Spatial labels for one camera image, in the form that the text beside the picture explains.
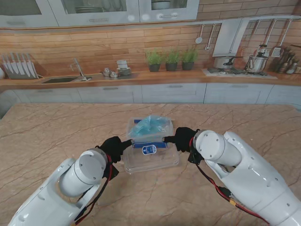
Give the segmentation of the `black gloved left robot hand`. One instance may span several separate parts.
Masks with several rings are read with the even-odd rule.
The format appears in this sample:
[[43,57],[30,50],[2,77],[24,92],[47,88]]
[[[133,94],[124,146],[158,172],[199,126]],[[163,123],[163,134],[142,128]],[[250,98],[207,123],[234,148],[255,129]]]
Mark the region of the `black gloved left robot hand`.
[[96,148],[101,149],[107,155],[111,157],[113,163],[121,161],[121,156],[123,152],[132,145],[132,140],[121,141],[118,136],[111,137],[103,142],[101,146],[96,146]]

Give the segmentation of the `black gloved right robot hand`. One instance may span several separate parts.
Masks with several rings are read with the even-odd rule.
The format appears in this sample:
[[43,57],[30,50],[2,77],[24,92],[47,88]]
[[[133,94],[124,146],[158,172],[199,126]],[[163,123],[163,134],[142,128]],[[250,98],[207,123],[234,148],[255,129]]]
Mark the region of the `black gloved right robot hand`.
[[200,129],[192,130],[188,127],[178,127],[174,136],[163,137],[164,143],[173,143],[177,151],[190,152],[190,141]]

